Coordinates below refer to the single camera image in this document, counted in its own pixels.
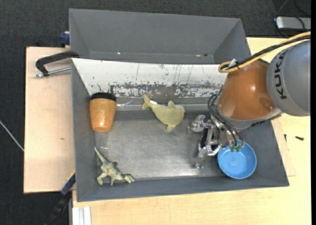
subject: metal clamp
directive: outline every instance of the metal clamp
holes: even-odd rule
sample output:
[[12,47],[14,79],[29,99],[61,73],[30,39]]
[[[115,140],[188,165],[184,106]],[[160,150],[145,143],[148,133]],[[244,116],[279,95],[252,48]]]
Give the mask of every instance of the metal clamp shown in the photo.
[[67,51],[67,52],[58,53],[58,54],[54,54],[54,55],[50,55],[50,56],[38,59],[35,63],[35,66],[41,71],[41,74],[37,74],[37,75],[35,75],[35,77],[42,77],[42,76],[47,77],[51,74],[70,70],[71,68],[67,67],[67,68],[62,68],[62,69],[53,70],[53,71],[48,72],[48,70],[44,67],[45,64],[55,62],[55,61],[64,60],[67,58],[79,58],[79,54],[77,54],[74,51]]

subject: black carpet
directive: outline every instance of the black carpet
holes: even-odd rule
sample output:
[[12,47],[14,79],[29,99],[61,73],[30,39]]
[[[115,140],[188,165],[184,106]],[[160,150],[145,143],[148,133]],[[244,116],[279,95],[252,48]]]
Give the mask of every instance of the black carpet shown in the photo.
[[[279,36],[276,15],[307,16],[311,0],[0,0],[0,120],[23,144],[24,47],[60,46],[68,8],[235,17],[247,36]],[[43,224],[58,193],[23,194],[23,152],[0,126],[0,224]],[[58,224],[67,224],[64,214]]]

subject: toy whale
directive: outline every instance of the toy whale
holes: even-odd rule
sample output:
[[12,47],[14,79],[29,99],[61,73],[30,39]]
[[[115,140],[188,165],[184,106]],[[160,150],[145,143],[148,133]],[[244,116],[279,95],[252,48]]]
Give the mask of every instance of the toy whale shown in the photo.
[[156,117],[164,124],[167,125],[167,132],[172,131],[179,125],[184,118],[185,109],[181,105],[175,105],[172,101],[168,102],[168,106],[158,105],[156,102],[151,101],[147,95],[144,95],[143,110],[147,107],[151,108]]

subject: blue bowl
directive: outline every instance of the blue bowl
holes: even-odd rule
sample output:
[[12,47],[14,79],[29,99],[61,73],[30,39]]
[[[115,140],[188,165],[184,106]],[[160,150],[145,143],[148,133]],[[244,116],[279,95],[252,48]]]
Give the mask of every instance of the blue bowl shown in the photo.
[[233,179],[245,179],[249,177],[256,169],[257,157],[249,144],[241,148],[239,152],[231,152],[227,146],[221,148],[217,154],[217,162],[221,170]]

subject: metal rod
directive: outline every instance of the metal rod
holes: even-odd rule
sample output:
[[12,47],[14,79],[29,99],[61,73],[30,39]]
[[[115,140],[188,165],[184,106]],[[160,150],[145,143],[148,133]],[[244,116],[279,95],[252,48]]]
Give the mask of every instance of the metal rod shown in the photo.
[[[52,75],[52,74],[64,72],[64,71],[67,71],[67,70],[71,70],[71,67],[67,67],[67,68],[62,68],[62,69],[56,69],[56,70],[49,71],[49,72],[48,72],[48,75]],[[35,76],[35,77],[42,77],[42,76],[44,76],[44,74],[43,74],[43,73],[40,73],[40,74],[36,74],[36,75],[34,75],[34,76]]]

